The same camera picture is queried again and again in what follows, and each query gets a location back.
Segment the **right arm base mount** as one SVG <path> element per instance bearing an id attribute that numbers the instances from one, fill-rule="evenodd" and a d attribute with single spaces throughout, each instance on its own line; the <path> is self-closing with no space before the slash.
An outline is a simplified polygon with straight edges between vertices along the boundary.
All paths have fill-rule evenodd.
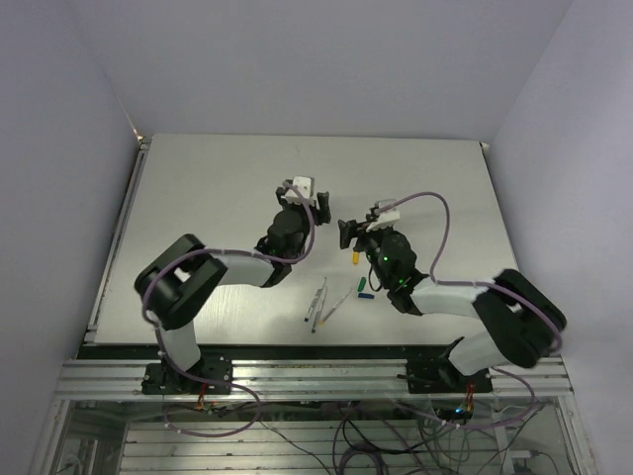
<path id="1" fill-rule="evenodd" d="M 464 338 L 461 336 L 448 345 L 419 345 L 411 348 L 405 370 L 397 378 L 407 382 L 411 394 L 465 393 L 472 389 L 476 394 L 493 390 L 488 369 L 464 376 L 449 362 L 449 351 Z"/>

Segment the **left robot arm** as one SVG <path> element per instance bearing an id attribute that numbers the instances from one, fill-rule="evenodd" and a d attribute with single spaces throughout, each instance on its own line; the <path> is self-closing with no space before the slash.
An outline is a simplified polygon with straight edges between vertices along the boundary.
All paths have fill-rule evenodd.
<path id="1" fill-rule="evenodd" d="M 196 340 L 194 319 L 218 287 L 271 288 L 304 260 L 315 228 L 331 221 L 329 194 L 317 192 L 310 177 L 297 176 L 276 190 L 281 211 L 253 250 L 211 249 L 196 236 L 174 241 L 136 278 L 141 315 L 152 325 L 166 380 L 180 393 L 213 380 Z"/>

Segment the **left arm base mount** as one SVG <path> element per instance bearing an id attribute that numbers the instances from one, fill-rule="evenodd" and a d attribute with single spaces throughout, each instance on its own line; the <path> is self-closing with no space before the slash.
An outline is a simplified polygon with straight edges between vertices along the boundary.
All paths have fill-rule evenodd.
<path id="1" fill-rule="evenodd" d="M 175 371 L 166 362 L 152 363 L 145 367 L 141 392 L 144 395 L 179 396 L 198 395 L 202 392 L 213 395 L 227 395 L 232 381 L 232 365 L 225 360 L 200 361 L 191 373 L 198 378 L 214 380 L 214 384 L 203 384 Z"/>

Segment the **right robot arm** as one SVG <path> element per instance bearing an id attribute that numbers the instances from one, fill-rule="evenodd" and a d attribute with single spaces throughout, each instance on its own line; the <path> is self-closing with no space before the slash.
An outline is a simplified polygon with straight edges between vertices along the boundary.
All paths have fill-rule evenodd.
<path id="1" fill-rule="evenodd" d="M 457 338 L 437 358 L 435 376 L 443 389 L 458 391 L 474 374 L 499 364 L 530 369 L 560 348 L 566 317 L 519 271 L 504 269 L 487 281 L 458 285 L 435 282 L 416 268 L 405 235 L 376 223 L 340 220 L 339 245 L 366 255 L 397 311 L 466 317 L 484 326 L 476 335 Z"/>

